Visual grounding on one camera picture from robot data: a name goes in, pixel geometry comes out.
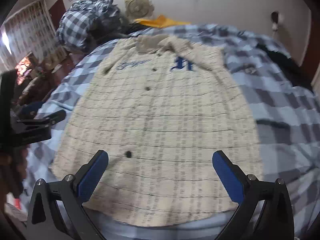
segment wall fan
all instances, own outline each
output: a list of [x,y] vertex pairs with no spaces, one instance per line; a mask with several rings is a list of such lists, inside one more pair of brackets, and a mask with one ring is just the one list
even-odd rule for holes
[[149,17],[154,6],[149,0],[125,0],[126,16],[130,19]]

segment metal screw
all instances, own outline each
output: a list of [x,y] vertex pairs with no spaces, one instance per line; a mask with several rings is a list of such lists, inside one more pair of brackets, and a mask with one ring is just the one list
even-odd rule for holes
[[65,176],[64,179],[65,179],[66,181],[73,180],[73,175],[72,175],[72,174],[69,174],[69,175]]
[[257,179],[257,177],[254,176],[253,174],[248,174],[247,177],[249,180],[256,180]]
[[284,184],[284,180],[283,180],[283,179],[281,179],[281,178],[280,178],[280,179],[277,179],[277,181],[278,181],[278,183],[279,183],[279,184],[281,184],[281,185],[283,185],[283,184]]
[[38,186],[41,185],[42,183],[44,183],[44,179],[38,179],[36,182]]

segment yellow cloth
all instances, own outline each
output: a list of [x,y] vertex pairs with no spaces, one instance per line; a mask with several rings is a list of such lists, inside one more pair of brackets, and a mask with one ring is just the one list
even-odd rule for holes
[[191,24],[190,22],[174,21],[172,19],[167,18],[164,15],[159,15],[159,17],[155,20],[148,20],[148,19],[140,18],[140,19],[135,19],[134,21],[137,23],[140,23],[142,25],[154,27],[154,28],[165,28],[165,27],[174,26],[174,25]]

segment light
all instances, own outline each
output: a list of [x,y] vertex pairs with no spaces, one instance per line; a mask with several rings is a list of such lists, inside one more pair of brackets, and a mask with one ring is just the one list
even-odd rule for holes
[[12,55],[11,49],[9,46],[9,39],[8,39],[7,33],[5,33],[5,32],[2,33],[2,41],[5,44],[5,46],[7,47],[9,53]]

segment red door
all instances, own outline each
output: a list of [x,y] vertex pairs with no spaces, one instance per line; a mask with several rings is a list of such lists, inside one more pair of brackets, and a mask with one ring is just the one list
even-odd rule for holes
[[309,44],[301,65],[301,69],[307,74],[310,80],[315,76],[320,62],[319,37],[320,20],[312,14]]
[[54,28],[57,30],[59,22],[63,14],[66,12],[63,0],[57,0],[54,5],[49,9],[51,20]]

